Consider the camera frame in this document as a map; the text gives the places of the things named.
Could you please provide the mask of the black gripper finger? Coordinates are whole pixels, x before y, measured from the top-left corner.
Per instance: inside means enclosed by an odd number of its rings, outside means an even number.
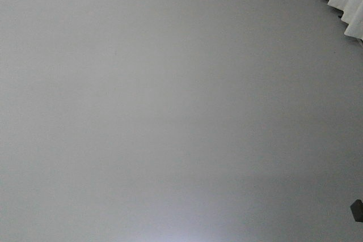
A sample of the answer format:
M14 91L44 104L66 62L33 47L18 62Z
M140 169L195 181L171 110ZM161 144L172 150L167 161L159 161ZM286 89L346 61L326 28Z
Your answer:
M363 222L363 203L357 199L350 206L353 218L356 222Z

